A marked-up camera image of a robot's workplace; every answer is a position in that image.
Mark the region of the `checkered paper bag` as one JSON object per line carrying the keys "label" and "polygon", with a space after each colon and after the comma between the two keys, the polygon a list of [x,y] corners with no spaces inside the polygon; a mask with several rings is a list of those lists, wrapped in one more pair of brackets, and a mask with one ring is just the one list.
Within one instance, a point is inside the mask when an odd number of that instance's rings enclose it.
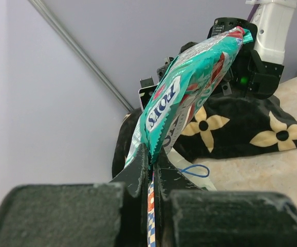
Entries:
{"label": "checkered paper bag", "polygon": [[152,175],[148,182],[147,195],[147,246],[161,246],[156,235],[161,233],[163,200],[174,189],[201,189],[215,191],[210,169],[202,164],[192,164],[172,149],[162,152],[151,165]]}

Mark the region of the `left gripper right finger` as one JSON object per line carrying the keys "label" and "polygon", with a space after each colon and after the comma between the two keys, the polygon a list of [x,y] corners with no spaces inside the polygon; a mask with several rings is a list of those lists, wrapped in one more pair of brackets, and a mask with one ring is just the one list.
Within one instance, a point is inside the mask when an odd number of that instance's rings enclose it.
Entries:
{"label": "left gripper right finger", "polygon": [[161,152],[152,165],[158,246],[297,246],[297,208],[267,191],[206,191]]}

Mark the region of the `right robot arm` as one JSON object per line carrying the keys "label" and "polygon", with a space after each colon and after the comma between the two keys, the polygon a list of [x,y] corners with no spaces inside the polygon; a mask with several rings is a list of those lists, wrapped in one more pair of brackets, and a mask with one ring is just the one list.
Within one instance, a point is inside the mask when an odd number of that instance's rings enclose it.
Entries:
{"label": "right robot arm", "polygon": [[219,17],[208,37],[235,26],[250,30],[253,42],[245,44],[215,87],[214,94],[230,95],[240,91],[243,96],[266,99],[279,86],[284,70],[285,44],[297,1],[247,1],[252,10],[246,20]]}

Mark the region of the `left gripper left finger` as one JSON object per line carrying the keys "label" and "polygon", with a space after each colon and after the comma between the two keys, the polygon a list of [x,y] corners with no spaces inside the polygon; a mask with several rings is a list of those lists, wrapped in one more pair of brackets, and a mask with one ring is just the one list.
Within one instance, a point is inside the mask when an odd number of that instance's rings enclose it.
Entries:
{"label": "left gripper left finger", "polygon": [[23,185],[0,205],[0,246],[146,246],[148,150],[109,183]]}

